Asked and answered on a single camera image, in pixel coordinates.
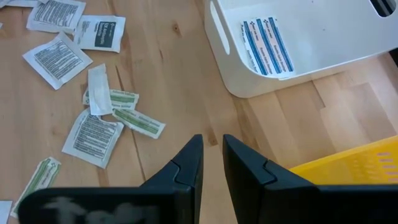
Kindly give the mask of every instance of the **wood grain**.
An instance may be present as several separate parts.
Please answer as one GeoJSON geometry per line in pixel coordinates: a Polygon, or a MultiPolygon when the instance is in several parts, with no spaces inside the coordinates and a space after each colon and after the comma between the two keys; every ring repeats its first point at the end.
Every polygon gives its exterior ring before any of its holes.
{"type": "Polygon", "coordinates": [[[55,37],[28,31],[29,13],[0,9],[0,200],[17,200],[48,156],[62,162],[55,186],[138,186],[199,133],[205,141],[201,223],[236,223],[223,174],[223,134],[289,168],[398,132],[398,69],[387,54],[337,75],[239,99],[223,85],[201,0],[87,0],[85,14],[126,17],[121,53],[87,50],[90,67],[106,63],[110,87],[139,93],[137,110],[167,124],[158,140],[125,129],[107,169],[99,169],[61,153],[84,109],[87,72],[54,91],[22,59],[55,37]]]}

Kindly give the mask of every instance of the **black plastic part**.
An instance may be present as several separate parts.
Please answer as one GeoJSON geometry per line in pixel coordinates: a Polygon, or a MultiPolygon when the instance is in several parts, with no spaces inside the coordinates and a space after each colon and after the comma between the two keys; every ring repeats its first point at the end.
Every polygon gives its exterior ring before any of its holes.
{"type": "Polygon", "coordinates": [[[228,135],[223,157],[239,224],[398,221],[398,185],[314,185],[228,135]]]}
{"type": "Polygon", "coordinates": [[[95,223],[109,219],[127,224],[135,218],[133,223],[197,224],[202,182],[203,138],[195,135],[162,170],[140,187],[39,190],[21,202],[19,221],[21,224],[59,223],[59,210],[49,209],[48,204],[54,207],[63,203],[80,209],[80,213],[69,214],[73,223],[92,222],[97,218],[95,223]],[[132,212],[121,212],[126,207],[132,212]]]}

